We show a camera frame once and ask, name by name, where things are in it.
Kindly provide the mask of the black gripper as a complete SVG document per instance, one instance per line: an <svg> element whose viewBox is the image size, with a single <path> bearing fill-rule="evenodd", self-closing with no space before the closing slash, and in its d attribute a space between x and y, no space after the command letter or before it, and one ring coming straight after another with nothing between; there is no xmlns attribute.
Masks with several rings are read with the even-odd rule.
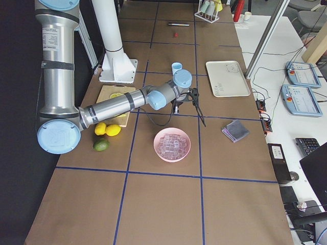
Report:
<svg viewBox="0 0 327 245"><path fill-rule="evenodd" d="M184 102L188 102L188 95L182 94L179 98L172 100L172 112L175 114L179 114L179 106L182 105Z"/></svg>

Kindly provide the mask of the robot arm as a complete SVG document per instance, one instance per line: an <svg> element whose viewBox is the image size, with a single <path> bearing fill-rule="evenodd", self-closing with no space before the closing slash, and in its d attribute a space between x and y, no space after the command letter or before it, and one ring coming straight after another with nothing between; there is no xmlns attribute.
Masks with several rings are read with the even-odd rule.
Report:
<svg viewBox="0 0 327 245"><path fill-rule="evenodd" d="M91 125L130 112L143 105L154 110L179 101L192 84L185 69L173 71L161 86L145 86L118 97L97 102L104 82L131 84L137 60L124 52L113 1L93 1L92 6L104 43L102 69L93 75L80 107L74 99L74 32L81 26L78 1L36 1L35 16L42 25L44 107L39 112L37 140L48 153L65 154L79 144Z"/></svg>

